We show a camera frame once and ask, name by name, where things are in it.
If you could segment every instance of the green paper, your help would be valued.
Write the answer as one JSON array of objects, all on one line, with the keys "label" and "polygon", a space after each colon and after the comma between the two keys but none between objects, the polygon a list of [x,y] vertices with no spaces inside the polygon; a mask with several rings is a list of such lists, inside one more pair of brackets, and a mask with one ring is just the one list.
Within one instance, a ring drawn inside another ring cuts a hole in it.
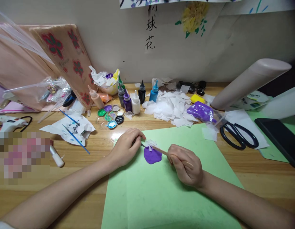
[{"label": "green paper", "polygon": [[[257,118],[268,118],[261,112],[255,110],[247,112],[251,120],[255,121]],[[293,134],[295,134],[295,116],[291,116],[280,120]],[[266,159],[288,162],[284,155],[277,149],[277,147],[271,142],[271,140],[261,131],[266,141],[270,145],[267,148],[259,149],[262,156]]]},{"label": "green paper", "polygon": [[[167,151],[172,143],[192,150],[201,159],[204,170],[243,187],[216,144],[204,139],[201,128],[205,127],[197,124],[143,133],[162,150]],[[121,172],[110,176],[102,229],[241,228],[226,210],[183,185],[166,156],[150,165],[144,159],[143,149],[140,147]]]}]

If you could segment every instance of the blue paint bottle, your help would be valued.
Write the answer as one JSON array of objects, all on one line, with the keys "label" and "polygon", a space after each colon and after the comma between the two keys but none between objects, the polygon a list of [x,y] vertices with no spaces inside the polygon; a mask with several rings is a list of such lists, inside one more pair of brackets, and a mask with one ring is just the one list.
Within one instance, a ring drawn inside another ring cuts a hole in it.
[{"label": "blue paint bottle", "polygon": [[151,94],[150,94],[150,100],[153,100],[154,102],[156,102],[157,100],[157,96],[158,96],[158,80],[156,80],[155,85],[153,86],[153,89],[151,90]]}]

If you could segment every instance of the purple clay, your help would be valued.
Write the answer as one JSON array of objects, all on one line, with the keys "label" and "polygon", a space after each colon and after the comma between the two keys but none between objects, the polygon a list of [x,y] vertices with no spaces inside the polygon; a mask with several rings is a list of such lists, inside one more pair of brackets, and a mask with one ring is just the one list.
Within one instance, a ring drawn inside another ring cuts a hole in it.
[{"label": "purple clay", "polygon": [[106,112],[111,111],[111,110],[112,110],[112,105],[106,105],[106,106],[104,107],[104,110],[105,110]]},{"label": "purple clay", "polygon": [[144,148],[143,156],[144,156],[145,160],[147,161],[147,163],[154,164],[156,162],[161,161],[162,153],[153,149],[153,148],[152,148],[152,151],[149,151],[148,146],[147,146]]}]

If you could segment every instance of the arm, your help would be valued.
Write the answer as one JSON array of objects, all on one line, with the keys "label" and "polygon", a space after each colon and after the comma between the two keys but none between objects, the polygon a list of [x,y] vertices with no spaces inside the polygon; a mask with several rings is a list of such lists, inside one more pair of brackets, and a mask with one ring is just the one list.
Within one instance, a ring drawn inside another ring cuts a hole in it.
[{"label": "arm", "polygon": [[140,130],[127,130],[108,156],[39,191],[3,216],[0,221],[18,229],[47,228],[95,182],[126,165],[140,147],[141,137],[145,139]]},{"label": "arm", "polygon": [[[294,214],[204,171],[200,159],[192,151],[171,145],[168,154],[184,184],[197,188],[251,228],[295,228]],[[191,163],[194,168],[184,166],[182,161]]]}]

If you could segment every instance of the black object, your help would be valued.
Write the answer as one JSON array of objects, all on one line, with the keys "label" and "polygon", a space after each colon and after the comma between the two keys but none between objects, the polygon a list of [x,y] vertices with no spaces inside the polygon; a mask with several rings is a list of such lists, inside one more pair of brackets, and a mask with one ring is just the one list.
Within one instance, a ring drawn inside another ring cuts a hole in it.
[{"label": "black object", "polygon": [[[234,143],[232,143],[225,135],[225,132],[224,132],[224,128],[226,130],[228,130],[228,132],[238,141],[238,143],[241,145],[241,146],[238,146]],[[243,130],[244,132],[246,132],[251,138],[252,140],[254,141],[254,144],[252,145],[251,143],[249,143],[244,137],[243,135],[240,133],[240,131],[237,129],[241,129]],[[232,147],[234,147],[235,149],[238,149],[238,150],[244,150],[246,148],[246,146],[248,146],[249,148],[257,148],[259,146],[259,142],[256,138],[255,135],[253,135],[252,132],[250,132],[248,129],[246,129],[245,127],[235,123],[235,124],[232,124],[230,122],[226,122],[225,125],[223,125],[221,128],[220,128],[220,133],[223,137],[223,139],[229,144],[231,145]]]},{"label": "black object", "polygon": [[71,94],[66,98],[66,100],[64,101],[64,104],[62,106],[63,107],[70,106],[75,99],[76,99],[76,95],[74,94],[73,91],[71,91]]},{"label": "black object", "polygon": [[119,124],[123,123],[124,117],[122,115],[118,115],[115,120],[116,120],[117,124],[119,125]]},{"label": "black object", "polygon": [[295,135],[278,119],[258,118],[255,123],[295,167]]},{"label": "black object", "polygon": [[195,85],[194,83],[179,81],[176,85],[176,88],[180,89],[182,85],[190,86],[189,91],[194,94],[195,93]]},{"label": "black object", "polygon": [[139,100],[140,100],[140,104],[143,104],[145,101],[145,86],[143,84],[143,80],[141,82],[140,88],[138,90],[138,96],[139,96]]},{"label": "black object", "polygon": [[207,83],[205,81],[200,81],[198,83],[198,91],[197,94],[203,96],[205,94],[204,90],[206,88]]}]

